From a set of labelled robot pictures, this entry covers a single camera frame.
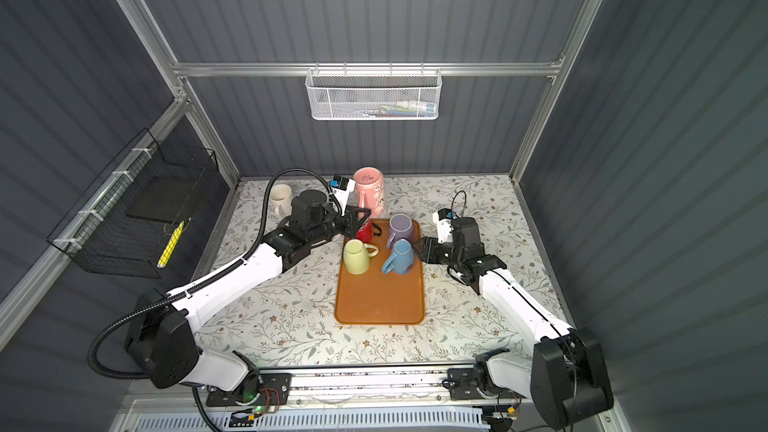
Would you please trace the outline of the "pink patterned mug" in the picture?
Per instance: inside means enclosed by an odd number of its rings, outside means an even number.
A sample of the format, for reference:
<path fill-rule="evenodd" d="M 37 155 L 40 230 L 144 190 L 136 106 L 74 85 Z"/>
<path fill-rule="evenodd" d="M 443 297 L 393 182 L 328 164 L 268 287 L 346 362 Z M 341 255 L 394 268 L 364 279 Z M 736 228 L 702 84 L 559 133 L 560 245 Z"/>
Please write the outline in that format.
<path fill-rule="evenodd" d="M 383 173 L 375 167 L 363 167 L 354 174 L 358 206 L 371 210 L 371 217 L 378 218 L 385 211 Z"/>

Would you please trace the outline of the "white mug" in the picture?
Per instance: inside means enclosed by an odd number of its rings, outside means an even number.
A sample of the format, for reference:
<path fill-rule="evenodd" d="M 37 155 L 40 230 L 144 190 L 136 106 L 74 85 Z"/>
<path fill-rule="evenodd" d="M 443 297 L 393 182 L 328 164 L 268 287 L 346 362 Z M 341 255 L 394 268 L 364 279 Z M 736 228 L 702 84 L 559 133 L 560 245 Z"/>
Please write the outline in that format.
<path fill-rule="evenodd" d="M 285 183 L 278 183 L 271 187 L 269 204 L 277 216 L 287 217 L 291 214 L 293 198 L 294 194 L 291 186 Z"/>

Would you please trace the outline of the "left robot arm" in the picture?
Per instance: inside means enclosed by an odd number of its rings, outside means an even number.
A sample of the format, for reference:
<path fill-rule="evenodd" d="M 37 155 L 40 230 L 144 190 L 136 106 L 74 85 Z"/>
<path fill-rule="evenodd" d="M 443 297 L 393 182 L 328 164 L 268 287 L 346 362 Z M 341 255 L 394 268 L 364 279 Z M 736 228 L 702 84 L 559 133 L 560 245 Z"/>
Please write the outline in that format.
<path fill-rule="evenodd" d="M 338 235 L 355 237 L 370 215 L 370 209 L 356 206 L 339 213 L 319 190 L 300 193 L 291 215 L 265 234 L 252 254 L 230 262 L 233 271 L 207 286 L 203 282 L 212 274 L 179 288 L 178 301 L 133 320 L 126 351 L 159 389 L 181 383 L 228 392 L 250 387 L 258 375 L 255 365 L 235 352 L 200 346 L 195 334 L 246 292 L 296 266 L 315 246 Z"/>

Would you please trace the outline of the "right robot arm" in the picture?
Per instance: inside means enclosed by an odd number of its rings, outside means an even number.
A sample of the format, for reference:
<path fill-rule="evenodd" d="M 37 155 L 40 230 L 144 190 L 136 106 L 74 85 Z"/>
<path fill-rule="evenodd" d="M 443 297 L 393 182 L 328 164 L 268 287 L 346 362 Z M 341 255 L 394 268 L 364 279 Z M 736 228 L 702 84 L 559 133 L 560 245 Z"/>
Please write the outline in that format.
<path fill-rule="evenodd" d="M 433 221 L 437 234 L 415 243 L 417 257 L 446 266 L 452 279 L 492 304 L 517 328 L 528 353 L 519 357 L 497 348 L 477 355 L 470 369 L 450 370 L 443 384 L 453 399 L 525 393 L 555 430 L 612 409 L 598 337 L 559 319 L 526 291 L 501 259 L 486 252 L 474 218 L 443 208 Z"/>

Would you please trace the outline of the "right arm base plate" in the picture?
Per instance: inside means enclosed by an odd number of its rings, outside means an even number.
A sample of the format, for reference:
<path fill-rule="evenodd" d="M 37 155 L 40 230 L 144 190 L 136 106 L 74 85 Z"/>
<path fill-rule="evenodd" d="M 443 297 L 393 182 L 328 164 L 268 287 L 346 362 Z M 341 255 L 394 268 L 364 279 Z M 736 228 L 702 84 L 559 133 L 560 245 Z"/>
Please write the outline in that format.
<path fill-rule="evenodd" d="M 486 386 L 478 373 L 470 367 L 449 368 L 447 376 L 441 380 L 453 401 L 521 399 L 519 394 L 509 389 L 497 389 Z"/>

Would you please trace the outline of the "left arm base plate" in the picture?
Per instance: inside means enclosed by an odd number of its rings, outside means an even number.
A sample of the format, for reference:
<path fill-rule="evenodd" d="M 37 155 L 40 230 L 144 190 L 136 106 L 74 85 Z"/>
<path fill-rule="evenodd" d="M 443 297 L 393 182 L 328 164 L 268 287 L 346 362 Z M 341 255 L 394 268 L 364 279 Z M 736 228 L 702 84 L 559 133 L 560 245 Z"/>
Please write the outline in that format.
<path fill-rule="evenodd" d="M 205 405 L 208 407 L 269 407 L 287 403 L 293 376 L 288 373 L 260 374 L 258 378 L 248 376 L 244 383 L 234 391 L 220 389 L 208 394 Z"/>

